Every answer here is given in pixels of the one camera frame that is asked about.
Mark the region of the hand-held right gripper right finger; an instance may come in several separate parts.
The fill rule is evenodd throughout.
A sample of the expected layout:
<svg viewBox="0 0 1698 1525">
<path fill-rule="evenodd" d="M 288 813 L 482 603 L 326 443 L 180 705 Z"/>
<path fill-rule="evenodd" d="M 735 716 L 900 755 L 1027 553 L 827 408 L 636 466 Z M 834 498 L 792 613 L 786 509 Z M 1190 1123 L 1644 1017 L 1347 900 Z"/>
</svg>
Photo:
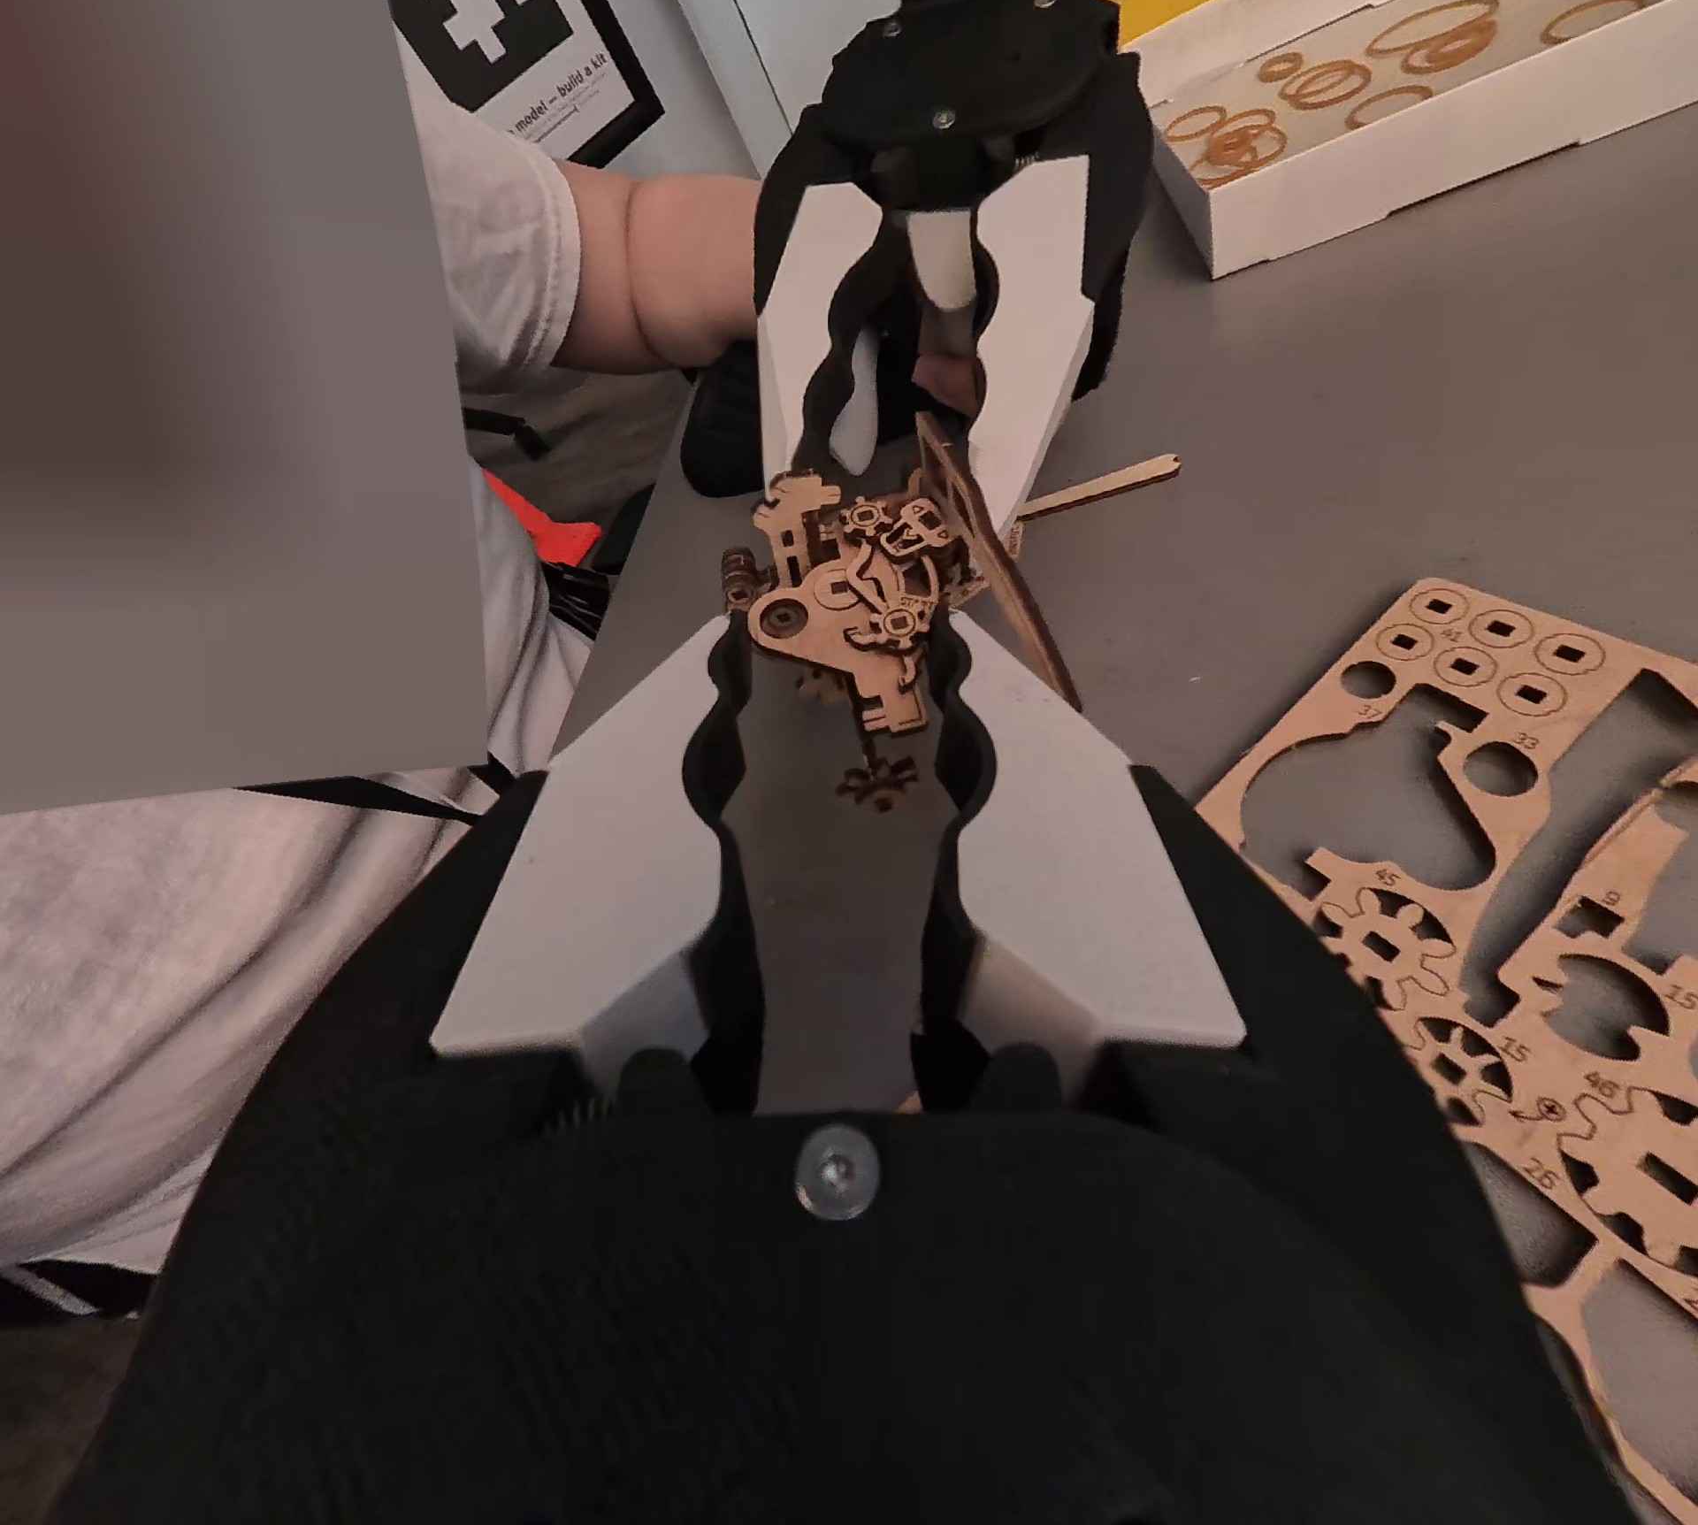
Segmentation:
<svg viewBox="0 0 1698 1525">
<path fill-rule="evenodd" d="M 926 652 L 951 804 L 921 932 L 917 1105 L 1034 1045 L 1066 1098 L 1115 1043 L 1237 1048 L 1244 1022 L 1128 755 L 968 617 Z"/>
</svg>

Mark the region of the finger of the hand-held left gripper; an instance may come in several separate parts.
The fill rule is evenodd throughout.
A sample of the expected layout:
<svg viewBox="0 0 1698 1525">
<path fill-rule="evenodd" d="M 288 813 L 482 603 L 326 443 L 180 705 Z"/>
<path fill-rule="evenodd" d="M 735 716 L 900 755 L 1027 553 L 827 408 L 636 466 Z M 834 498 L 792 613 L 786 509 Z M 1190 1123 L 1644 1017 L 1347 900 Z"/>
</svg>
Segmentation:
<svg viewBox="0 0 1698 1525">
<path fill-rule="evenodd" d="M 1094 304 L 1082 289 L 1089 176 L 1087 155 L 1032 160 L 977 210 L 993 302 L 977 335 L 983 396 L 970 473 L 999 535 L 1029 495 L 1091 344 Z"/>
<path fill-rule="evenodd" d="M 795 466 L 808 383 L 834 348 L 831 305 L 880 224 L 880 204 L 850 178 L 762 183 L 754 217 L 762 486 Z"/>
</svg>

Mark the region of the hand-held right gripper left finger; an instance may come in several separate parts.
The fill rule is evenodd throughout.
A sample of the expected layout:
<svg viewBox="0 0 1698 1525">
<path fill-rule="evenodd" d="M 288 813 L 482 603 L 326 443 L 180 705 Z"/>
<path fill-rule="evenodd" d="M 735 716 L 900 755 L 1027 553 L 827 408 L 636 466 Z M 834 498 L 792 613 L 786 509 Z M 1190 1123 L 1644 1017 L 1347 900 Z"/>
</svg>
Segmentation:
<svg viewBox="0 0 1698 1525">
<path fill-rule="evenodd" d="M 762 979 L 724 818 L 751 675 L 746 617 L 712 617 L 553 756 L 436 1054 L 565 1048 L 609 1093 L 632 1054 L 670 1048 L 712 1109 L 753 1110 Z"/>
</svg>

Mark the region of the wooden mechanical model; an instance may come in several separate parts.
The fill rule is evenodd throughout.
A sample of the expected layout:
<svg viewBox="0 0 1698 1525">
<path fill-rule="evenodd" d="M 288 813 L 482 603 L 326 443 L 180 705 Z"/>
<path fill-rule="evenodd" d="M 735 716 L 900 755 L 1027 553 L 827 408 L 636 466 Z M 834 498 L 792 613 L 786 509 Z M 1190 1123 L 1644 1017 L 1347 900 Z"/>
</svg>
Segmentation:
<svg viewBox="0 0 1698 1525">
<path fill-rule="evenodd" d="M 839 691 L 855 709 L 859 764 L 838 794 L 891 810 L 917 779 L 910 756 L 887 758 L 875 735 L 926 723 L 923 659 L 935 622 L 990 592 L 1036 675 L 1073 709 L 1076 686 L 1036 599 L 997 534 L 965 447 L 928 415 L 915 422 L 919 459 L 905 486 L 846 498 L 816 472 L 779 473 L 751 512 L 770 548 L 721 558 L 724 606 L 746 617 L 753 645 L 800 664 L 802 691 Z"/>
</svg>

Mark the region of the wooden cut-out part sheet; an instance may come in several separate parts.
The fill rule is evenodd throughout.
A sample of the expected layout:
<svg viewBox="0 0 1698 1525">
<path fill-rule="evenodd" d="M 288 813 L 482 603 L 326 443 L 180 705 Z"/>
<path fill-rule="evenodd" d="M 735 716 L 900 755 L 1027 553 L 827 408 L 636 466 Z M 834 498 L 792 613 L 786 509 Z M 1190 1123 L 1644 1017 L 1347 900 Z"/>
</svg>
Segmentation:
<svg viewBox="0 0 1698 1525">
<path fill-rule="evenodd" d="M 1315 886 L 1259 866 L 1372 995 L 1453 1135 L 1489 1153 L 1573 1222 L 1582 1252 L 1527 1284 L 1533 1314 L 1577 1363 L 1632 1484 L 1671 1519 L 1694 1498 L 1671 1452 L 1626 1429 L 1625 1395 L 1584 1308 L 1616 1271 L 1694 1330 L 1694 955 L 1653 955 L 1644 916 L 1690 840 L 1674 817 L 1694 756 L 1660 771 L 1591 840 L 1531 932 L 1494 963 L 1511 1002 L 1467 1002 L 1466 958 L 1490 898 L 1552 815 L 1550 772 L 1634 680 L 1694 703 L 1694 663 L 1448 578 L 1414 580 L 1198 801 L 1248 856 L 1246 804 L 1278 758 L 1384 723 L 1428 691 L 1466 725 L 1435 726 L 1435 774 L 1490 847 L 1471 886 L 1437 886 L 1389 857 L 1305 856 Z"/>
</svg>

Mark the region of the person's left forearm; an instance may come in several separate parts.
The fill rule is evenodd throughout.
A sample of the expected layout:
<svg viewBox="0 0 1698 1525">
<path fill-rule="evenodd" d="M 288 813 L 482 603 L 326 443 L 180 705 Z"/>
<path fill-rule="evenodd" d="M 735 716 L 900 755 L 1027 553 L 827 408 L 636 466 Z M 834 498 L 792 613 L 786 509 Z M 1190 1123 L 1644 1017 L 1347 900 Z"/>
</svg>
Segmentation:
<svg viewBox="0 0 1698 1525">
<path fill-rule="evenodd" d="M 753 176 L 622 176 L 562 162 L 578 282 L 553 364 L 700 369 L 756 334 Z"/>
</svg>

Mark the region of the person's left hand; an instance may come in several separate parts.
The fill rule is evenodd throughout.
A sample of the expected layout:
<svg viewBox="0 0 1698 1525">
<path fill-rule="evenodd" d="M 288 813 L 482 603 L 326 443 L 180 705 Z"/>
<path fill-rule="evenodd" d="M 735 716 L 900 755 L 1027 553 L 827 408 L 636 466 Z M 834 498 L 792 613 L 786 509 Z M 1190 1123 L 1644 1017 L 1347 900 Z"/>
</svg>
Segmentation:
<svg viewBox="0 0 1698 1525">
<path fill-rule="evenodd" d="M 944 410 L 972 417 L 983 399 L 974 305 L 919 304 L 917 350 L 910 381 Z"/>
</svg>

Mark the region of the thin wooden stick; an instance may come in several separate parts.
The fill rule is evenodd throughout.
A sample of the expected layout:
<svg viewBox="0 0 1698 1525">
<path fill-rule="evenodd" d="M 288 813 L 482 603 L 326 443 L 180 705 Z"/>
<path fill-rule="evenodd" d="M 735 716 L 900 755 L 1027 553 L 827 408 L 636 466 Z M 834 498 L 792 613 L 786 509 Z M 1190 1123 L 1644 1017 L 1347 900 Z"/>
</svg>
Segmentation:
<svg viewBox="0 0 1698 1525">
<path fill-rule="evenodd" d="M 1175 452 L 1156 454 L 1112 472 L 1096 473 L 1048 493 L 1034 495 L 1025 500 L 1016 518 L 1018 521 L 1029 521 L 1110 496 L 1133 493 L 1174 477 L 1179 466 L 1181 459 Z"/>
</svg>

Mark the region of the white cardboard tray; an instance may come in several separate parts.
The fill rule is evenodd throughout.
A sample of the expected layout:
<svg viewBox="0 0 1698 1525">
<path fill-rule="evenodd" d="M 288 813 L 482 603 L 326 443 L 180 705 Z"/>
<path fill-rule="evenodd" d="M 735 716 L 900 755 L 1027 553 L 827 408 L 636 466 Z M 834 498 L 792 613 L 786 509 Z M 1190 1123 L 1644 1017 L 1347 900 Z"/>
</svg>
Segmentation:
<svg viewBox="0 0 1698 1525">
<path fill-rule="evenodd" d="M 1214 100 L 1243 65 L 1289 47 L 1349 54 L 1400 15 L 1446 0 L 1209 0 L 1138 36 L 1154 169 L 1207 272 L 1228 275 L 1582 146 L 1695 98 L 1695 0 L 1501 0 L 1508 59 L 1430 100 L 1204 190 L 1161 127 Z"/>
</svg>

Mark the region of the red orange object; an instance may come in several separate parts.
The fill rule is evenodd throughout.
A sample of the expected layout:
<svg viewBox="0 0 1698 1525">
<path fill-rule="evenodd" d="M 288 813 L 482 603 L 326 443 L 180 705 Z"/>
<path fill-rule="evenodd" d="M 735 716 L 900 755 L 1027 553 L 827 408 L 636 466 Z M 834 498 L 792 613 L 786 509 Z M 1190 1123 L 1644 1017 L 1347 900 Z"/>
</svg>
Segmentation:
<svg viewBox="0 0 1698 1525">
<path fill-rule="evenodd" d="M 482 479 L 532 542 L 544 564 L 581 567 L 602 537 L 602 526 L 592 519 L 556 519 L 519 495 L 496 473 L 482 468 Z"/>
</svg>

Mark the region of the pile of rubber bands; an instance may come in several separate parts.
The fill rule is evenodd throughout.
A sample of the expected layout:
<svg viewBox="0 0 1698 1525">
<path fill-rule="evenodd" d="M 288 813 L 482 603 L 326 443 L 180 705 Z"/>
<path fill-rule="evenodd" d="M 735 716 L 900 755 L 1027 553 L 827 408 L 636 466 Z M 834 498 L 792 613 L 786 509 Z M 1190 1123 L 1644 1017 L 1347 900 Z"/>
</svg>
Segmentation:
<svg viewBox="0 0 1698 1525">
<path fill-rule="evenodd" d="M 1253 174 L 1289 148 L 1305 153 L 1328 139 L 1421 105 L 1510 59 L 1503 0 L 1446 0 L 1391 19 L 1352 51 L 1271 51 L 1244 63 L 1214 98 L 1188 89 L 1160 127 L 1163 144 L 1206 190 Z"/>
</svg>

